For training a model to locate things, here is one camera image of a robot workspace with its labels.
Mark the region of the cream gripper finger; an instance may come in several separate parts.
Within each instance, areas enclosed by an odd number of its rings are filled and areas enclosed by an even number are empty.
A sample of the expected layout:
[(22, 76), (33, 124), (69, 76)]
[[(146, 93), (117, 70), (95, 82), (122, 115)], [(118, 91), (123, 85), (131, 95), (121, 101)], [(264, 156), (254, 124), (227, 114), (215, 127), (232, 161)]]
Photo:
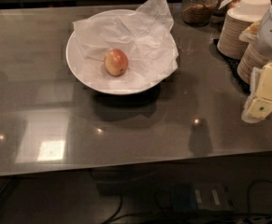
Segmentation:
[(272, 113), (272, 62), (262, 68), (262, 74), (256, 91), (256, 97), (263, 102), (256, 104), (249, 111), (256, 117), (266, 119)]
[(253, 115), (249, 109), (254, 107), (253, 102), (256, 104), (261, 104), (263, 100), (261, 98), (256, 97), (256, 91), (259, 85), (259, 81), (261, 78), (262, 69), (254, 67), (251, 72), (251, 82), (250, 82), (250, 95), (244, 104), (244, 109), (241, 114), (241, 119), (246, 123), (258, 123), (263, 120), (263, 118), (256, 117)]

